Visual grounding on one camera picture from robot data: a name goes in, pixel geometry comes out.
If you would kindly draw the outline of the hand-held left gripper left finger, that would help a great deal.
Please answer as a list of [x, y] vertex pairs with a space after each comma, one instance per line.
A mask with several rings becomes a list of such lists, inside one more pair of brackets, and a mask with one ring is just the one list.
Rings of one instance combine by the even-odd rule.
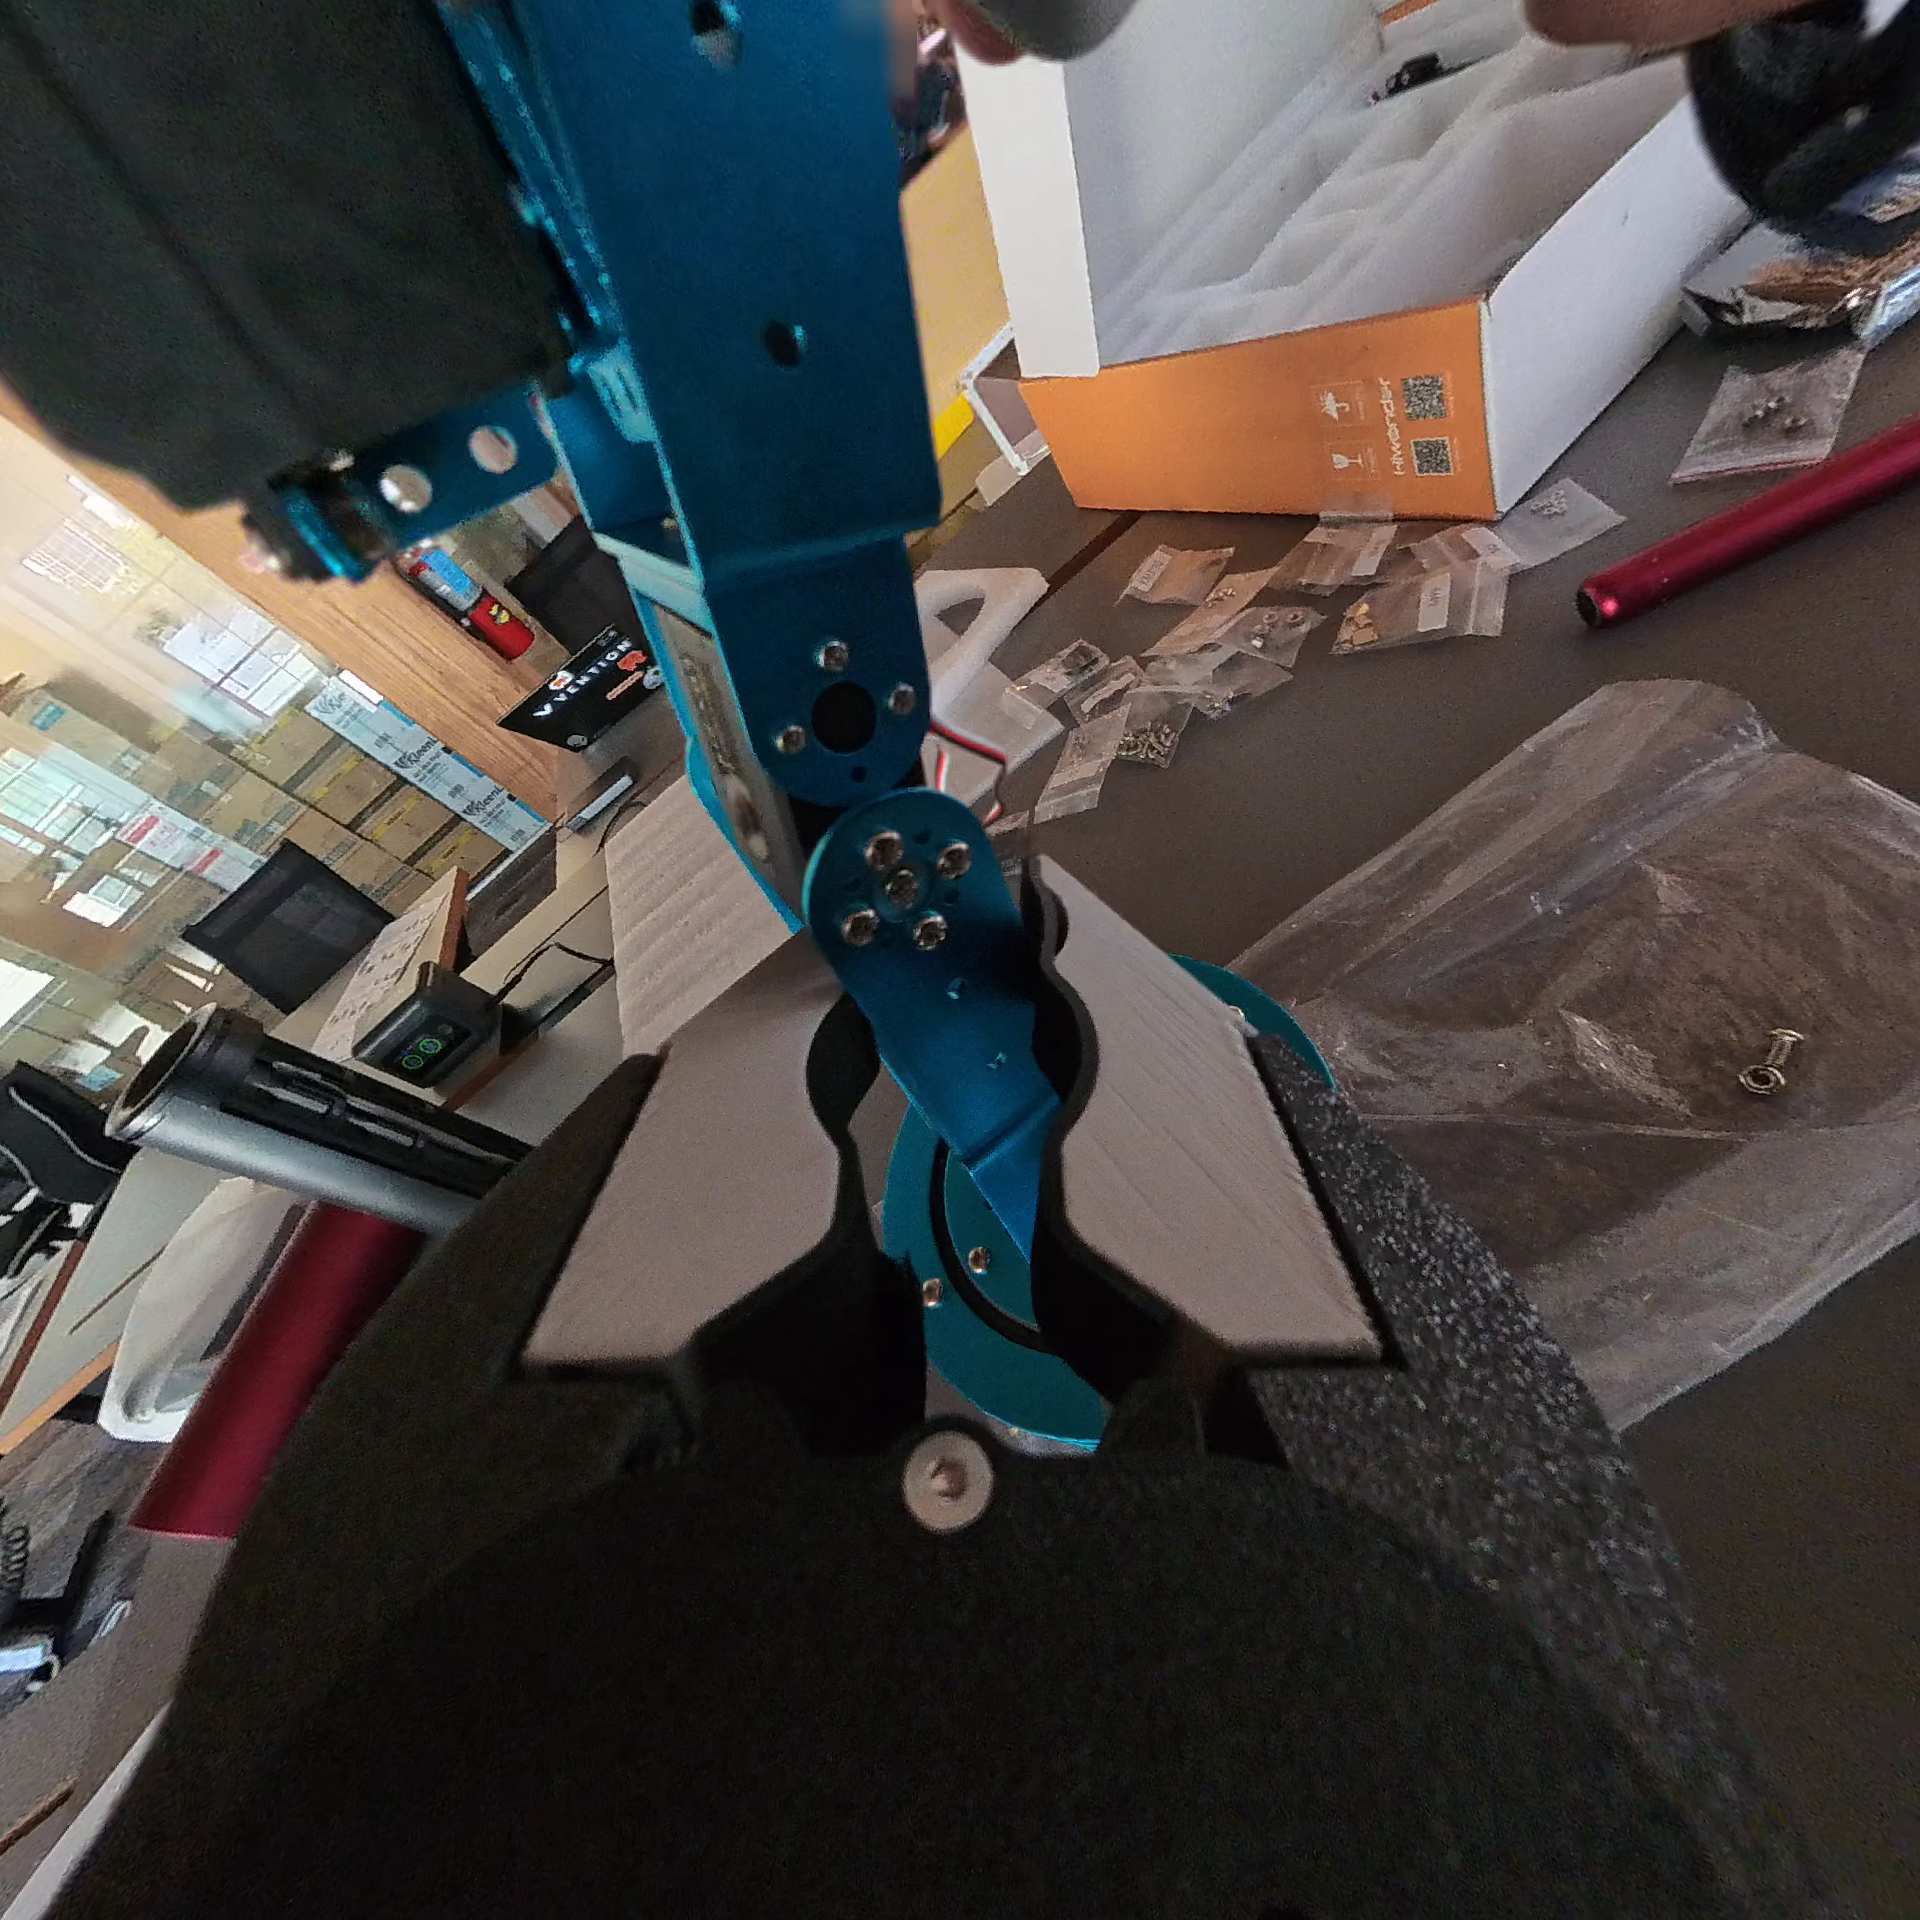
[[665, 1045], [524, 1348], [638, 1379], [693, 1425], [770, 1395], [814, 1452], [921, 1422], [921, 1291], [879, 1248], [853, 1121], [869, 1019], [822, 961], [766, 961]]

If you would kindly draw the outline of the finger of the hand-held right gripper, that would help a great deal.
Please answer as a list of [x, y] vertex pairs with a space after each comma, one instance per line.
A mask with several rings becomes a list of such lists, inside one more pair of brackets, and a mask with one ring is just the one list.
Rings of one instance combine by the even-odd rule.
[[1069, 61], [1101, 45], [1133, 2], [977, 2], [977, 57]]

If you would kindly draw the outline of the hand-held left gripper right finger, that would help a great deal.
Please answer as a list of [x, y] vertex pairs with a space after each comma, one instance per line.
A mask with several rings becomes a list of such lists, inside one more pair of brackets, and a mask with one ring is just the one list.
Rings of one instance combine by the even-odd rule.
[[1263, 1033], [1053, 858], [1023, 865], [1041, 1145], [1041, 1332], [1092, 1390], [1100, 1445], [1158, 1400], [1257, 1440], [1267, 1374], [1379, 1371], [1386, 1322], [1315, 1177]]

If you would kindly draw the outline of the blue toy robot arm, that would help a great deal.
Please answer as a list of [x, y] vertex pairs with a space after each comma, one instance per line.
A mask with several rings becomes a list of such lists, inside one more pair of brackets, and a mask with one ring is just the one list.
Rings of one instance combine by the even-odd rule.
[[5, 4], [5, 384], [289, 581], [562, 468], [691, 765], [1033, 1256], [1036, 941], [932, 720], [884, 8]]

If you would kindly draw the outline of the grey desk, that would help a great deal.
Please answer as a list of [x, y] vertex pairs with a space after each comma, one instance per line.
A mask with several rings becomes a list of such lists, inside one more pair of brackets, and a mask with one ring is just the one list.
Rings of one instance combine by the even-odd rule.
[[[1916, 773], [1913, 517], [1639, 641], [1317, 668], [1254, 876], [1613, 684], [1726, 689], [1835, 765], [1901, 729]], [[615, 1067], [301, 1418], [55, 1913], [1845, 1915], [1572, 1357], [1263, 1043], [1382, 1317], [1382, 1369], [1257, 1381], [1279, 1459], [923, 1418], [814, 1452], [751, 1386], [693, 1425], [533, 1371], [651, 1082]]]

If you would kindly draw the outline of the person's right hand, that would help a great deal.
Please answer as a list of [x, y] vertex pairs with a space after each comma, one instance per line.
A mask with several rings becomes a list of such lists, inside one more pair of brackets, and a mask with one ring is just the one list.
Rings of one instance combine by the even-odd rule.
[[1698, 2], [1525, 2], [1527, 28], [1565, 45], [1621, 43], [1667, 48], [1690, 43], [1714, 18], [1714, 4]]

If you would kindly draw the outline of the printed paper sheet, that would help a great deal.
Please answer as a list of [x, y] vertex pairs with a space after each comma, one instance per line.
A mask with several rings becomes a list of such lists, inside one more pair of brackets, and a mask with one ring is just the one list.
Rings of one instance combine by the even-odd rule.
[[423, 970], [460, 970], [466, 894], [466, 872], [449, 869], [373, 940], [313, 1043], [318, 1056], [349, 1060], [356, 1045], [417, 993]]

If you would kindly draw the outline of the thin red metal rod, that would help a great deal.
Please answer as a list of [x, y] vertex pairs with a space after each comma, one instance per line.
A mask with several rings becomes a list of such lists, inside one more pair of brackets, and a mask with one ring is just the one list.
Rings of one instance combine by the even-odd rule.
[[1917, 485], [1917, 416], [1831, 456], [1748, 501], [1716, 512], [1575, 589], [1575, 613], [1595, 634], [1663, 608], [1758, 561], [1797, 546]]

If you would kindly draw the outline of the thick red metal tube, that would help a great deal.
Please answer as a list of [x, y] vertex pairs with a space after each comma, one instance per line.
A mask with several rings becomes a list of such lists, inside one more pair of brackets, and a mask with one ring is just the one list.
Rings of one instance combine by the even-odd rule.
[[311, 1206], [165, 1449], [130, 1526], [233, 1544], [325, 1379], [428, 1243], [382, 1217]]

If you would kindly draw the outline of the orange and white box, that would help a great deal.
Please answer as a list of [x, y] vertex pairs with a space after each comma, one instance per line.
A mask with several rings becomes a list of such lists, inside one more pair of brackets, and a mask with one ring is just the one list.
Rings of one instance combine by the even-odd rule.
[[1023, 402], [1115, 512], [1510, 509], [1743, 225], [1678, 53], [1525, 4], [1067, 4], [961, 56]]

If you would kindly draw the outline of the large clear plastic bag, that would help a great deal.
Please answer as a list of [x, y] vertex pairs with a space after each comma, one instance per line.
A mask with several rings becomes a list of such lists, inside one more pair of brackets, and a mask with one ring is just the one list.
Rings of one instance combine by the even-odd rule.
[[1233, 970], [1618, 1432], [1916, 1235], [1917, 808], [1726, 689], [1599, 689]]

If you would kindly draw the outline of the black printed sign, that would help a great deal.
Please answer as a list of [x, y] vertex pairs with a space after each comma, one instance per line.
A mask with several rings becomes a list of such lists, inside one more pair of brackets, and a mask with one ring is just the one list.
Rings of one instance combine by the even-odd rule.
[[507, 709], [497, 729], [561, 752], [583, 752], [654, 700], [665, 676], [631, 624], [606, 624], [579, 653]]

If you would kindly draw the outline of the white plastic bag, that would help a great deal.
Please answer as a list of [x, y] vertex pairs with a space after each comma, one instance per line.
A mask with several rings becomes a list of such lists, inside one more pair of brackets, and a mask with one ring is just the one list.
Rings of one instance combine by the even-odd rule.
[[215, 1377], [308, 1201], [221, 1180], [135, 1288], [98, 1410], [116, 1443], [170, 1445]]

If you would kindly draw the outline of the stack of cardboard boxes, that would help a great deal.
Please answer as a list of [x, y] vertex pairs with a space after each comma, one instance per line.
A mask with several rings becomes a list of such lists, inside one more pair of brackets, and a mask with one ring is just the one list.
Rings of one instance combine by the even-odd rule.
[[5, 1066], [102, 1090], [205, 998], [186, 940], [279, 849], [399, 913], [545, 820], [66, 473], [5, 480]]

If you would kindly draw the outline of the white foam cutout piece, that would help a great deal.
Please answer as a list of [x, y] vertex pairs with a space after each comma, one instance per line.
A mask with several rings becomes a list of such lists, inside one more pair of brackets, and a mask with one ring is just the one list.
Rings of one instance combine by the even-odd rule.
[[1046, 589], [1046, 577], [1033, 566], [930, 566], [914, 581], [938, 720], [958, 720], [962, 694]]

